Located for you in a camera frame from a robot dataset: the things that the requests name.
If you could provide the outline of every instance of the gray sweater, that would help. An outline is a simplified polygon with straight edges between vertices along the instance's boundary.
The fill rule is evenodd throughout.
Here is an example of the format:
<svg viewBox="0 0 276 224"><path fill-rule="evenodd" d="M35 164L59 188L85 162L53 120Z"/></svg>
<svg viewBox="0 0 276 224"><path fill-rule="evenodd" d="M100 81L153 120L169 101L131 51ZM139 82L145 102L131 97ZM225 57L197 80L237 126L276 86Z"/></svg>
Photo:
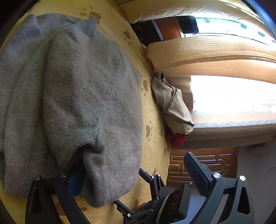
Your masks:
<svg viewBox="0 0 276 224"><path fill-rule="evenodd" d="M95 20L29 15L0 55L7 194L26 197L35 175L55 177L81 159L90 205L127 193L142 156L139 90L139 72Z"/></svg>

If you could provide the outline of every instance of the red garment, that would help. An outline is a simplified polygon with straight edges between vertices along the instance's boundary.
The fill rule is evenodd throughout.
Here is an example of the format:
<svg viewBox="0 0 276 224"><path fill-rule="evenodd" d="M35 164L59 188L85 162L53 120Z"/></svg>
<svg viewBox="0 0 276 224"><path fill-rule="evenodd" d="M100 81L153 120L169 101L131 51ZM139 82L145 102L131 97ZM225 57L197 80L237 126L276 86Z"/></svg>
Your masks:
<svg viewBox="0 0 276 224"><path fill-rule="evenodd" d="M173 133L170 127L166 125L166 129L165 129L166 142L172 144L174 148L177 148L183 145L186 136L187 135L185 134Z"/></svg>

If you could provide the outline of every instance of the ribbed hem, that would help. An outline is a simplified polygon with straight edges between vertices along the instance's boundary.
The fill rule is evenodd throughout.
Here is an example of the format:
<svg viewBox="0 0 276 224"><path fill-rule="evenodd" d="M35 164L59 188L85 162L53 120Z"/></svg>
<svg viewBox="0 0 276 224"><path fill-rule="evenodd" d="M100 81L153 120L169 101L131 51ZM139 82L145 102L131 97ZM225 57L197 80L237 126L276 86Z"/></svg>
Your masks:
<svg viewBox="0 0 276 224"><path fill-rule="evenodd" d="M97 28L97 22L94 19L83 20L79 23L74 24L74 26L79 28L88 37L93 37L100 34L100 31Z"/></svg>

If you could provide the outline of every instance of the metal screw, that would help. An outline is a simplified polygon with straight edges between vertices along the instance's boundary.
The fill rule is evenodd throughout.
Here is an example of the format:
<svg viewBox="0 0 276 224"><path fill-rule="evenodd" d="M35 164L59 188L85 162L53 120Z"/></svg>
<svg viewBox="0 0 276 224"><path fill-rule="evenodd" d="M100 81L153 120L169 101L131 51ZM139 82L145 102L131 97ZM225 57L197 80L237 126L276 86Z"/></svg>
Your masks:
<svg viewBox="0 0 276 224"><path fill-rule="evenodd" d="M243 176L243 175L240 176L240 180L241 180L241 181L245 181L245 180L246 180L245 176Z"/></svg>
<svg viewBox="0 0 276 224"><path fill-rule="evenodd" d="M214 176L215 178L220 178L220 177L221 177L221 175L220 175L219 173L214 173L213 176Z"/></svg>
<svg viewBox="0 0 276 224"><path fill-rule="evenodd" d="M60 174L59 174L59 177L60 177L60 178L66 177L66 173L60 173Z"/></svg>
<svg viewBox="0 0 276 224"><path fill-rule="evenodd" d="M34 180L35 180L35 181L38 181L39 179L40 179L40 176L35 176L35 177L34 177Z"/></svg>

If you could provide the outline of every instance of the brown door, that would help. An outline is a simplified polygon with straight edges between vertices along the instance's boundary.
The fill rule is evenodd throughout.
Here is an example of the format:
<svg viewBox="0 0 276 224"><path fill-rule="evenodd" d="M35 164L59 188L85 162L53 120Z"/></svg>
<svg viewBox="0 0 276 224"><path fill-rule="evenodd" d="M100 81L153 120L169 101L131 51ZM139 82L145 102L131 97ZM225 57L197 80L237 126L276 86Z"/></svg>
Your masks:
<svg viewBox="0 0 276 224"><path fill-rule="evenodd" d="M192 152L196 158L212 172L219 172L224 177L236 178L238 164L237 148L173 150L170 155L170 165L166 186L179 187L183 183L192 182L189 173L183 165L183 158L187 152Z"/></svg>

